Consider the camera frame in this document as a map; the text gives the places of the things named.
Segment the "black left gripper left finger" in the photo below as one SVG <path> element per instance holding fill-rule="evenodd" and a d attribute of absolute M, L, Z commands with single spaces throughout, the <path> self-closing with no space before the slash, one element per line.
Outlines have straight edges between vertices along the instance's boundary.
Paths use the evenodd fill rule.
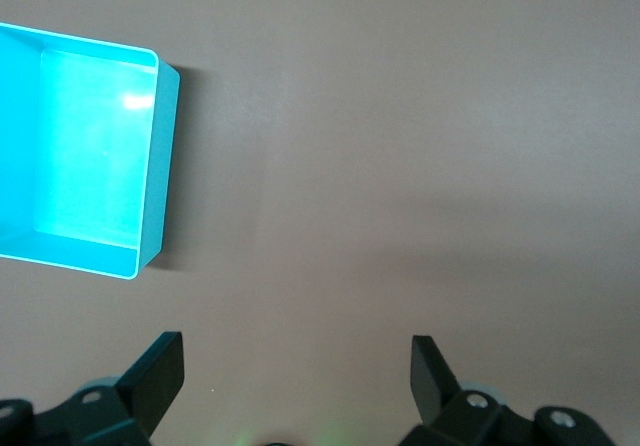
<path fill-rule="evenodd" d="M 1 443 L 149 445 L 183 384 L 183 336 L 164 332 L 122 375 L 92 380 L 48 411 L 3 399 Z"/>

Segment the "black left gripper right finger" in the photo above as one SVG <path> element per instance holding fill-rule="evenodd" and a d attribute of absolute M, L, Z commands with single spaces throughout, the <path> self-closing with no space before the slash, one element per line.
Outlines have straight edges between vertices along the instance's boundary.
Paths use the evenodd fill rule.
<path fill-rule="evenodd" d="M 494 396 L 465 389 L 434 339 L 412 338 L 411 392 L 422 420 L 402 445 L 611 445 L 613 440 L 585 413 L 545 406 L 526 419 Z"/>

